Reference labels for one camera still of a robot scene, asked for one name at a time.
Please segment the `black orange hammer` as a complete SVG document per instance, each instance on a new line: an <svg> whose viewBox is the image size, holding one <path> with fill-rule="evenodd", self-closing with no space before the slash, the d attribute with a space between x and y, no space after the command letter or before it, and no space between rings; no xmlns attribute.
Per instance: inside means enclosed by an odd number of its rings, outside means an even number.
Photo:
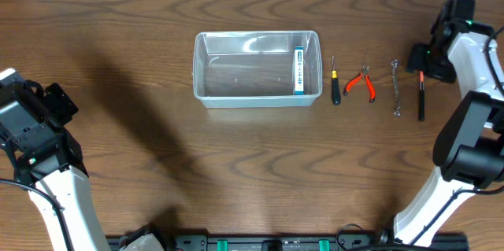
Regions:
<svg viewBox="0 0 504 251"><path fill-rule="evenodd" d="M418 120L424 121L425 119L425 109L424 109L424 73L419 71L419 101L418 101Z"/></svg>

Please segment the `silver double ended wrench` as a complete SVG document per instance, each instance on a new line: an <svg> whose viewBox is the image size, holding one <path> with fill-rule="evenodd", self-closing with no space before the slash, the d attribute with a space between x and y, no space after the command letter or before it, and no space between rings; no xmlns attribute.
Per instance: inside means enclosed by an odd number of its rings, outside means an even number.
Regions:
<svg viewBox="0 0 504 251"><path fill-rule="evenodd" d="M391 61L391 76L392 76L392 83L393 83L395 102L396 102L396 106L394 109L394 116L395 117L401 116L401 102L400 102L400 93L399 93L398 80L397 80L398 65L399 65L399 61L397 59L393 59Z"/></svg>

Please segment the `white blue small box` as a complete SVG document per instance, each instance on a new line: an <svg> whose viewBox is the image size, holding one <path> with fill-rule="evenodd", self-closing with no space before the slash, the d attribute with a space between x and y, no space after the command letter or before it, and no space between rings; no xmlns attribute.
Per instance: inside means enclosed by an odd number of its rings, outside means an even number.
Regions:
<svg viewBox="0 0 504 251"><path fill-rule="evenodd" d="M302 46L296 46L293 59L294 95L304 95L304 51Z"/></svg>

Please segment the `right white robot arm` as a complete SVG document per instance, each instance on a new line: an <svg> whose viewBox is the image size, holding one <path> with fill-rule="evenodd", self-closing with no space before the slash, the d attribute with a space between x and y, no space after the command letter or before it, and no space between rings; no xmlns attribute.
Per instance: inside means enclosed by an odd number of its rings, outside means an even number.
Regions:
<svg viewBox="0 0 504 251"><path fill-rule="evenodd" d="M474 0L444 3L430 43L413 46L407 67L458 83L461 102L435 141L434 169L393 219L394 243L428 247L435 233L471 197L503 181L503 71L494 29L474 21Z"/></svg>

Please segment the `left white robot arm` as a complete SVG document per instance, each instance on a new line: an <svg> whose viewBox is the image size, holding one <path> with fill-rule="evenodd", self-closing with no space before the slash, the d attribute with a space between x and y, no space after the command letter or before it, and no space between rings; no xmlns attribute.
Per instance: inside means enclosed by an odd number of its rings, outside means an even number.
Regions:
<svg viewBox="0 0 504 251"><path fill-rule="evenodd" d="M80 144L65 125L78 108L59 84L42 87L13 68L1 73L1 148L9 184L28 192L56 250L108 250L91 199Z"/></svg>

